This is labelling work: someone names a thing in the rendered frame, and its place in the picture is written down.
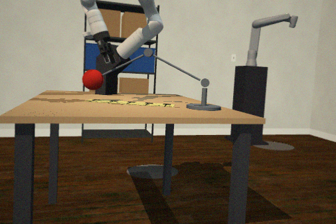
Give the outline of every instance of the round gray floor plate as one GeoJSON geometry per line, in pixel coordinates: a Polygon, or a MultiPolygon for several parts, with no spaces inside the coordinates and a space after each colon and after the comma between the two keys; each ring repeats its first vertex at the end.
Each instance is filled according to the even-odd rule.
{"type": "Polygon", "coordinates": [[[205,106],[202,106],[202,104],[187,104],[187,108],[193,110],[205,110],[205,111],[218,111],[222,109],[220,106],[210,104],[206,104],[205,106]]]}
{"type": "Polygon", "coordinates": [[[289,144],[283,144],[281,142],[267,142],[268,145],[254,145],[254,147],[262,148],[265,150],[293,150],[294,147],[289,144]]]}
{"type": "MultiPolygon", "coordinates": [[[[171,168],[171,176],[177,175],[179,171],[174,167],[171,168]]],[[[158,164],[146,164],[143,166],[133,166],[128,168],[127,174],[138,178],[162,179],[163,166],[158,164]]]]}

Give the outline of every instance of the wooden table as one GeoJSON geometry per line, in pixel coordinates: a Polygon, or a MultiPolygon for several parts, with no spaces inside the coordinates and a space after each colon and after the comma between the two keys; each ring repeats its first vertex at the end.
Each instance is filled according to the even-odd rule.
{"type": "Polygon", "coordinates": [[[219,111],[190,110],[198,100],[173,94],[96,95],[89,92],[46,91],[0,116],[0,123],[15,124],[15,171],[13,223],[33,222],[35,124],[50,124],[49,203],[56,203],[59,124],[166,124],[163,194],[171,192],[174,124],[241,124],[234,141],[228,206],[228,223],[243,224],[246,216],[248,163],[251,133],[249,124],[265,119],[222,108],[219,111]],[[87,100],[124,100],[173,104],[174,107],[109,104],[87,100]]]}

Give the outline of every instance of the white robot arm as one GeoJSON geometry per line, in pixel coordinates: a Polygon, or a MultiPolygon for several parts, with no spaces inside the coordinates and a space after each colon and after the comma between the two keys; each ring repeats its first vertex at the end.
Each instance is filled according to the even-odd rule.
{"type": "Polygon", "coordinates": [[[80,2],[88,18],[93,38],[98,44],[100,54],[108,65],[106,69],[112,69],[124,63],[138,48],[159,34],[163,29],[163,22],[157,12],[154,0],[139,0],[147,18],[147,26],[136,30],[115,49],[107,41],[110,38],[110,34],[97,7],[96,0],[80,0],[80,2]]]}

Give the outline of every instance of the shelving unit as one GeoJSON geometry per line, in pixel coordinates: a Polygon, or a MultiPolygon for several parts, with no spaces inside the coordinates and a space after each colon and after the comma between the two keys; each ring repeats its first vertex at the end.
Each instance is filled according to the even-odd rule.
{"type": "MultiPolygon", "coordinates": [[[[144,14],[143,8],[140,5],[130,5],[130,4],[123,4],[123,3],[114,3],[114,2],[108,2],[108,1],[96,1],[98,8],[102,11],[106,10],[113,10],[113,11],[120,11],[120,13],[142,13],[144,14]]],[[[116,29],[117,32],[111,32],[109,25],[109,33],[115,34],[114,36],[110,37],[109,42],[114,44],[120,44],[126,40],[127,37],[121,37],[123,31],[123,27],[119,27],[119,23],[116,23],[116,29]]],[[[84,16],[84,32],[87,30],[86,27],[86,15],[84,16]]],[[[84,38],[84,72],[83,74],[92,68],[95,68],[95,61],[96,56],[99,54],[98,46],[96,45],[96,48],[94,48],[94,45],[91,45],[92,43],[88,43],[88,41],[94,41],[93,39],[86,39],[84,38]],[[88,56],[88,47],[93,48],[96,50],[95,52],[91,51],[91,55],[88,56]]],[[[155,40],[147,41],[144,45],[148,48],[155,49],[154,53],[157,55],[157,44],[158,44],[158,35],[156,36],[155,40]]],[[[151,58],[141,58],[139,60],[136,60],[132,62],[127,68],[125,68],[122,73],[130,73],[130,74],[146,74],[147,79],[149,80],[149,75],[153,75],[154,77],[154,83],[153,83],[153,93],[155,94],[156,91],[156,74],[157,74],[157,59],[154,57],[151,58]],[[153,70],[145,70],[141,71],[141,60],[152,60],[150,63],[153,63],[153,70]]],[[[151,133],[147,130],[147,124],[145,125],[144,129],[134,129],[134,130],[86,130],[84,129],[84,125],[82,124],[82,142],[84,141],[84,138],[151,138],[151,142],[153,142],[153,132],[154,132],[154,124],[152,124],[151,127],[151,133]]]]}

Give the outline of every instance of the black table leg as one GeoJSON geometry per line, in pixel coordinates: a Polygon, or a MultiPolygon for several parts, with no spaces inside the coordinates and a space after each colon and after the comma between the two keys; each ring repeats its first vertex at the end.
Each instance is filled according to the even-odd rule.
{"type": "Polygon", "coordinates": [[[15,124],[13,223],[33,223],[35,125],[15,124]]]}
{"type": "Polygon", "coordinates": [[[240,134],[232,150],[228,224],[245,224],[251,134],[240,134]]]}
{"type": "Polygon", "coordinates": [[[165,126],[165,159],[163,162],[163,194],[171,194],[171,166],[173,164],[174,124],[165,126]]]}
{"type": "Polygon", "coordinates": [[[58,175],[58,132],[60,124],[50,125],[50,152],[49,152],[49,204],[57,202],[57,175],[58,175]]]}

